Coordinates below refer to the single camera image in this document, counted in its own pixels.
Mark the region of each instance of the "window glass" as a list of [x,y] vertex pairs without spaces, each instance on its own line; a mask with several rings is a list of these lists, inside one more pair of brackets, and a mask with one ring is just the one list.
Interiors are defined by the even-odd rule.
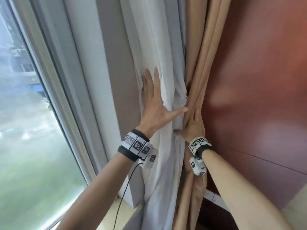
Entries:
[[0,229],[46,229],[86,182],[0,0]]

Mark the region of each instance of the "black cable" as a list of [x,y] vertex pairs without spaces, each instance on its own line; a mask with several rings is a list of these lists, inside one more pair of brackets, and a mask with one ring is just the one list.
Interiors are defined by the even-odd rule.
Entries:
[[[130,175],[130,178],[129,178],[128,183],[127,183],[127,186],[126,186],[126,189],[125,189],[125,191],[124,191],[124,194],[122,195],[122,199],[124,198],[124,195],[125,195],[125,193],[126,193],[126,190],[127,190],[127,188],[128,188],[129,182],[130,182],[130,179],[132,178],[132,175],[133,175],[133,173],[134,173],[136,167],[133,169],[133,171],[132,171],[132,173],[131,173],[131,175]],[[118,212],[119,212],[120,205],[122,204],[122,199],[120,200],[120,203],[119,203],[119,206],[118,206],[118,209],[117,209],[117,213],[116,213],[116,217],[115,217],[115,223],[114,223],[114,228],[113,228],[113,230],[115,230],[117,215],[118,215]]]

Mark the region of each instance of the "beige curtain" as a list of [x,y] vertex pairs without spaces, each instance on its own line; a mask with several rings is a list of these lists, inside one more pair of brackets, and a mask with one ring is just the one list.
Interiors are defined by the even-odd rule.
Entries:
[[[195,110],[201,111],[211,65],[219,44],[231,0],[187,0],[186,79],[188,100],[183,125]],[[207,175],[196,176],[190,166],[187,144],[178,189],[174,230],[194,230],[207,186]]]

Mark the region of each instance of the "forearm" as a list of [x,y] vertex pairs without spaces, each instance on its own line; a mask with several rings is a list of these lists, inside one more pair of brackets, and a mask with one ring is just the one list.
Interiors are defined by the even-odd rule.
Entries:
[[115,200],[133,162],[117,153],[77,198],[57,230],[96,230]]
[[216,152],[205,150],[202,159],[239,229],[292,229],[281,212]]

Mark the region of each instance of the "brown wall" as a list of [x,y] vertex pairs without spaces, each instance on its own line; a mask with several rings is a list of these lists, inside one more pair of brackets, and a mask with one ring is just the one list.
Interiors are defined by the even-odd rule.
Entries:
[[202,116],[217,152],[285,207],[307,183],[307,0],[232,0]]

